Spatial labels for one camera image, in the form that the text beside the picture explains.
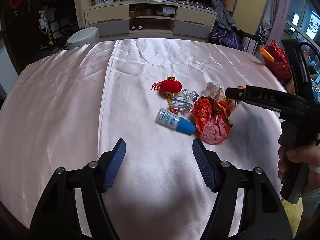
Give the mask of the person's right hand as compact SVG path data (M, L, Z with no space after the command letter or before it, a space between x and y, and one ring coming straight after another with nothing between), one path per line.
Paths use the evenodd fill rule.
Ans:
M284 136L281 134L278 143L281 145L278 151L278 178L283 179L286 172L286 159L293 163L305 163L311 170L319 174L319 145L309 145L287 150Z

